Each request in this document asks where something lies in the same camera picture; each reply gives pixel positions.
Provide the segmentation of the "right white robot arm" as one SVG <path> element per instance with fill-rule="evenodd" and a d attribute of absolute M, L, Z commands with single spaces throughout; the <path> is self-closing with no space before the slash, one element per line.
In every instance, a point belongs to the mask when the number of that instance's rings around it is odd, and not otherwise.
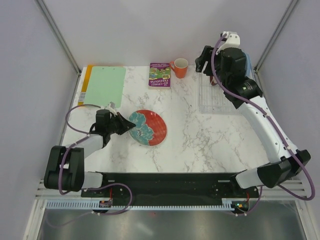
<path fill-rule="evenodd" d="M 279 186 L 305 170 L 311 155 L 299 150 L 288 138 L 273 117 L 264 94 L 256 81 L 249 77 L 247 55 L 237 47 L 229 47 L 213 53 L 206 45 L 195 59 L 195 70 L 214 80 L 231 104 L 249 122 L 267 155 L 268 162 L 235 175 L 229 191 L 235 197 L 242 196 L 247 188 L 264 185 Z"/>

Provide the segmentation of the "blue plate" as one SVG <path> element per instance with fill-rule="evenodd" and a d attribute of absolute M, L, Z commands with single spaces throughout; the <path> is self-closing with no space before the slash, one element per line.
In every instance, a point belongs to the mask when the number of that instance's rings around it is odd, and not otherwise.
<path fill-rule="evenodd" d="M 248 53 L 245 53 L 245 56 L 246 56 L 245 76 L 249 78 L 251 76 L 251 72 L 252 72 L 251 58 Z"/>

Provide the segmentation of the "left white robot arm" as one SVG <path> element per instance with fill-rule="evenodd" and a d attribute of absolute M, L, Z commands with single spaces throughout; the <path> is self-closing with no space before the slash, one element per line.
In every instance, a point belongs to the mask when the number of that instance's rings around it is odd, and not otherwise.
<path fill-rule="evenodd" d="M 119 112 L 100 109 L 96 112 L 95 123 L 84 138 L 68 145 L 51 148 L 43 184 L 47 189 L 58 190 L 61 195 L 78 192 L 86 181 L 85 158 L 103 149 L 111 135 L 122 135 L 136 127 Z"/>

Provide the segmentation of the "red rimmed beige plate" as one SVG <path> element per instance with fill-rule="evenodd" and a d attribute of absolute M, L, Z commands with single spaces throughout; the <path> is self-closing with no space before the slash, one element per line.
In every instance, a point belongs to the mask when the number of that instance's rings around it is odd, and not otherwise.
<path fill-rule="evenodd" d="M 210 77 L 209 77 L 209 82 L 210 82 L 210 84 L 211 84 L 212 86 L 215 86 L 215 85 L 218 84 L 218 83 L 217 83 L 217 80 L 215 79 L 214 76 L 210 76 Z"/>

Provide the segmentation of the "red teal floral plate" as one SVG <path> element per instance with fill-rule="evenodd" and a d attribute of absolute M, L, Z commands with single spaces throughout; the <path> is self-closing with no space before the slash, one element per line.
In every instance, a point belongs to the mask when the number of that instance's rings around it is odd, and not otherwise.
<path fill-rule="evenodd" d="M 135 127 L 129 131 L 129 135 L 143 146 L 157 146 L 167 137 L 167 125 L 154 111 L 147 109 L 134 111 L 129 116 L 129 121 L 135 124 Z"/>

